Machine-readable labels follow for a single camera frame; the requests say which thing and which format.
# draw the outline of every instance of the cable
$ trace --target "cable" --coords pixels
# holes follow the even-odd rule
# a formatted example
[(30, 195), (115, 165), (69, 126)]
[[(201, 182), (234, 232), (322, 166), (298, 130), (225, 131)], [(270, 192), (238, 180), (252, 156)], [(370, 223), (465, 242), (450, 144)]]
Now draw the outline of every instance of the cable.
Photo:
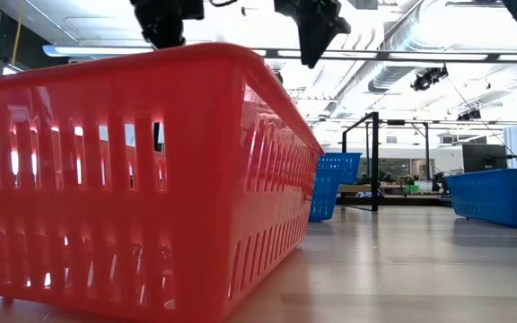
[(19, 47), (19, 37), (22, 34), (23, 14), (25, 13), (25, 0), (20, 0), (19, 21), (17, 22), (17, 33), (15, 34), (15, 44), (13, 44), (13, 56), (11, 66), (15, 68), (15, 60), (17, 59), (17, 48)]
[(215, 6), (215, 7), (217, 7), (217, 8), (224, 7), (224, 6), (231, 5), (231, 4), (234, 4), (234, 3), (236, 3), (237, 1), (239, 1), (239, 0), (228, 0), (228, 1), (225, 1), (225, 2), (223, 2), (223, 3), (218, 4), (218, 3), (216, 3), (216, 2), (215, 2), (215, 0), (209, 0), (209, 2), (210, 2), (213, 6)]
[[(466, 100), (466, 98), (464, 98), (464, 96), (462, 95), (462, 93), (460, 93), (460, 91), (458, 90), (458, 88), (456, 87), (456, 85), (454, 85), (454, 83), (452, 82), (452, 80), (450, 79), (450, 76), (446, 77), (448, 79), (448, 82), (450, 82), (450, 84), (452, 85), (452, 87), (454, 88), (454, 90), (456, 91), (456, 93), (458, 93), (458, 95), (460, 96), (460, 98), (464, 101), (464, 103), (468, 106), (469, 109), (472, 109), (472, 106), (470, 106), (470, 104), (468, 103), (468, 101)], [(502, 141), (502, 139), (500, 139), (500, 137), (494, 133), (494, 130), (492, 130), (488, 124), (482, 120), (480, 120), (482, 122), (482, 125), (484, 125), (484, 127), (486, 127), (489, 131), (490, 131), (490, 134), (492, 134), (493, 137), (495, 137), (496, 139), (498, 139), (498, 141), (500, 142), (500, 144), (502, 144), (504, 147), (506, 147), (506, 149), (508, 150), (508, 152), (510, 152), (512, 155), (515, 155), (515, 153), (513, 153), (512, 149), (510, 149), (510, 147), (508, 147), (508, 145)]]

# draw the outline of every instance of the monitor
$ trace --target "monitor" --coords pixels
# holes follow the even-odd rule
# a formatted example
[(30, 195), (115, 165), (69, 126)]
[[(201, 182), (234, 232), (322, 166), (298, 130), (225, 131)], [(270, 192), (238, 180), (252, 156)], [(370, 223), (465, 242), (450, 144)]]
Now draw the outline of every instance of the monitor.
[(463, 144), (464, 172), (507, 169), (506, 147), (501, 144)]

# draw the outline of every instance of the red plastic basket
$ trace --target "red plastic basket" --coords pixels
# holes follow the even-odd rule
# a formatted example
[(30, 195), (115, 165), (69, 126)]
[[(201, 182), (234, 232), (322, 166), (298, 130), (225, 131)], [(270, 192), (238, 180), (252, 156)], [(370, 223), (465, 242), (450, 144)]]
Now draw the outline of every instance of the red plastic basket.
[(222, 321), (304, 237), (320, 152), (233, 45), (0, 77), (0, 295)]

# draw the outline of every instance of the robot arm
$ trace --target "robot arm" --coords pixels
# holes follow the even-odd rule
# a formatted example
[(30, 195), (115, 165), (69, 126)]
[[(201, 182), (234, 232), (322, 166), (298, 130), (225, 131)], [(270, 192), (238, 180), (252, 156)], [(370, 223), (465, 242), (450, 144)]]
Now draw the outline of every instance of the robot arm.
[[(211, 4), (217, 7), (237, 0)], [(303, 65), (313, 68), (339, 33), (350, 33), (350, 25), (338, 17), (338, 0), (274, 0), (275, 11), (294, 19), (298, 26)], [(205, 18), (203, 0), (131, 0), (145, 40), (157, 49), (181, 46), (183, 20)]]

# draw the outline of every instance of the blue plastic basket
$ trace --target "blue plastic basket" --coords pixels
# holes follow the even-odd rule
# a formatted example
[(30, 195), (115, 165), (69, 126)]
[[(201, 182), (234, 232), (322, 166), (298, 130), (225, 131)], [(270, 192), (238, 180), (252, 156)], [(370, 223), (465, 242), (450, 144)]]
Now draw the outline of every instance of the blue plastic basket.
[(317, 169), (312, 195), (310, 222), (330, 220), (337, 203), (338, 187), (344, 170)]
[(340, 184), (355, 184), (361, 153), (327, 153), (319, 158), (319, 168), (345, 170)]
[(446, 179), (457, 215), (517, 227), (517, 170), (488, 170)]

